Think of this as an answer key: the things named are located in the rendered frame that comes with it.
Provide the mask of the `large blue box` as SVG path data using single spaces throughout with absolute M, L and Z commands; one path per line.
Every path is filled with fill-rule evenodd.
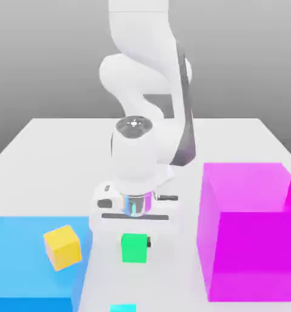
M 46 232 L 70 225 L 82 260 L 54 271 Z M 84 216 L 0 217 L 0 312 L 78 312 L 93 234 Z

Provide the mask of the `small green cube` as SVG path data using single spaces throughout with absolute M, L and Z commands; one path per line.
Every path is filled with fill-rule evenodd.
M 121 238 L 122 261 L 124 263 L 146 263 L 147 242 L 146 234 L 124 233 Z

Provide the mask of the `small yellow cube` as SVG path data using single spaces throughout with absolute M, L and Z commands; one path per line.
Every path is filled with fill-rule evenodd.
M 82 260 L 80 240 L 70 225 L 43 235 L 46 254 L 54 271 L 60 271 Z

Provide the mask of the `small cyan cube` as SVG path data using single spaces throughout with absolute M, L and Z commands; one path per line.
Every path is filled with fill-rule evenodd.
M 136 304 L 112 304 L 110 312 L 136 312 Z

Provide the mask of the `large magenta box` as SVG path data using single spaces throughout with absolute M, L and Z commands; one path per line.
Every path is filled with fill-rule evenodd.
M 291 173 L 205 163 L 197 248 L 211 302 L 291 301 Z

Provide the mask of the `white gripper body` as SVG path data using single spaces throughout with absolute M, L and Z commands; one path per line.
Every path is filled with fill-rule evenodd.
M 140 216 L 128 216 L 114 208 L 93 208 L 89 215 L 89 227 L 94 234 L 145 233 L 164 234 L 175 231 L 179 215 L 178 205 L 159 204 Z

